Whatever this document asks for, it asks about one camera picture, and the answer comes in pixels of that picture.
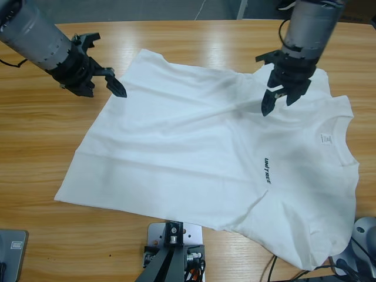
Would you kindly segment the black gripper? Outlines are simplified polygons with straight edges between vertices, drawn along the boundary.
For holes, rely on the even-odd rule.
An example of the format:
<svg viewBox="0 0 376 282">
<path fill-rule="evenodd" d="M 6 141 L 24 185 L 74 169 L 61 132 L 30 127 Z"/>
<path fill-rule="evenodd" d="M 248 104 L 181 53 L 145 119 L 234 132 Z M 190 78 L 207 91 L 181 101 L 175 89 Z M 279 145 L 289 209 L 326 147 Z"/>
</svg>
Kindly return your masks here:
<svg viewBox="0 0 376 282">
<path fill-rule="evenodd" d="M 115 78 L 113 69 L 101 67 L 74 43 L 71 44 L 66 59 L 46 72 L 76 96 L 88 98 L 93 97 L 93 89 L 95 87 L 95 84 L 91 81 L 92 77 L 104 76 L 107 81 L 107 88 L 115 96 L 127 98 L 126 89 Z"/>
<path fill-rule="evenodd" d="M 316 69 L 317 58 L 294 58 L 282 51 L 272 51 L 266 54 L 266 64 L 268 63 L 272 63 L 274 69 L 271 71 L 267 86 L 275 88 L 282 85 L 284 88 L 288 88 L 286 90 L 286 104 L 290 106 L 306 94 L 308 86 L 303 83 L 309 81 L 312 77 Z M 261 103 L 263 116 L 267 116 L 273 111 L 277 95 L 277 90 L 270 91 L 267 89 L 265 91 Z"/>
</svg>

